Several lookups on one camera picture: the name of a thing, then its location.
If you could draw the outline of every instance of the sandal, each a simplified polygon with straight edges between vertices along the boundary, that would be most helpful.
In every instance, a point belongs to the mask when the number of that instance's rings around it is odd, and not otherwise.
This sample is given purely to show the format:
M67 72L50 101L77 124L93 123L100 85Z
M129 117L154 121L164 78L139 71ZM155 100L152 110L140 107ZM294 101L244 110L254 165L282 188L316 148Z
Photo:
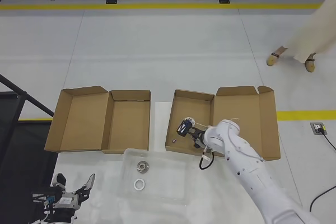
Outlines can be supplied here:
M305 68L308 72L314 72L315 70L315 59L314 58L307 58L305 61Z
M276 61L278 60L278 58L280 57L280 55L278 55L277 53L273 52L271 53L271 55L269 56L268 60L267 60L267 65L268 66L273 66Z

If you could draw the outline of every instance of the clear plastic container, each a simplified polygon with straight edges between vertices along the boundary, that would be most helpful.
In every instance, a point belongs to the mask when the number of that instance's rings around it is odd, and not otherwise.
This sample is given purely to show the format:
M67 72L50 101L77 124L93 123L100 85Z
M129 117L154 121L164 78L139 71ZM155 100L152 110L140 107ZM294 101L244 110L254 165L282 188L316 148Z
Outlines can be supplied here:
M141 161L149 165L144 174L137 171L137 165ZM129 148L124 152L118 196L188 205L194 173L192 162L192 156L181 153ZM142 190L134 188L137 179L145 182Z

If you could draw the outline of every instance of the power outlet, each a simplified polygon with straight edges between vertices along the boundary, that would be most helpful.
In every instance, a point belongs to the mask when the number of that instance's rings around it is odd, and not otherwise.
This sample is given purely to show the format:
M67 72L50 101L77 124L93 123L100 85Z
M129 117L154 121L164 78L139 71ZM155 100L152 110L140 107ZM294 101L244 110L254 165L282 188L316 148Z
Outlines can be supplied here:
M310 125L311 125L311 128L312 128L312 132L314 132L314 135L317 135L317 136L322 136L323 135L321 132L318 131L319 128L323 128L323 130L325 132L325 135L327 135L327 131L326 131L324 123L313 122L313 123L310 123Z

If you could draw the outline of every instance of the black cable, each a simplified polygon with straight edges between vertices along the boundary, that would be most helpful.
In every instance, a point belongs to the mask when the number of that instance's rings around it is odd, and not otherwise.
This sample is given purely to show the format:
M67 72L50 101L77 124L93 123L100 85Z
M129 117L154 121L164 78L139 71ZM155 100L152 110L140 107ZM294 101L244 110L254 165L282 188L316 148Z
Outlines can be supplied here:
M202 158L200 158L199 168L200 168L201 170L205 170L205 169L209 168L209 167L213 164L213 161L214 161L214 152L212 152L212 159L211 159L211 162L209 163L209 165L206 166L206 167L202 167L202 163L203 163L203 156L202 156Z
M326 135L325 135L325 130L324 130L323 128L319 128L318 131L321 132L321 133L323 134L323 136L326 138L326 140L330 143L330 145L331 145L331 146L335 149L335 151L336 151L335 146L334 146L334 145L330 142L330 140L326 137ZM329 192L329 191L331 191L331 190L333 190L333 189L335 189L335 188L336 188L336 185L333 186L332 188L328 189L327 191L325 191L325 192L319 194L316 198L314 198L314 200L312 200L312 202L311 202L311 204L310 204L310 212L311 212L311 210L312 210L312 205L314 204L314 202L315 202L318 198L320 198L322 195L326 194L327 192Z

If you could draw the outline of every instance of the open cardboard box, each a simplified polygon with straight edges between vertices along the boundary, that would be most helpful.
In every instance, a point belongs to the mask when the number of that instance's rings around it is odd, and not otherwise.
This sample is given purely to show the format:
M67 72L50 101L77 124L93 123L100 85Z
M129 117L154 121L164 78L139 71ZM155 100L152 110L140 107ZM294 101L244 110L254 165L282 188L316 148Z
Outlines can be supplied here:
M65 89L51 123L45 150L148 150L151 92L101 86Z
M174 92L166 137L166 149L191 155L201 155L190 137L181 137L176 130L182 120L192 117L197 123L217 125L223 119L239 118L239 136L247 140L265 160L280 156L274 91L266 86L221 87L217 94L186 90Z

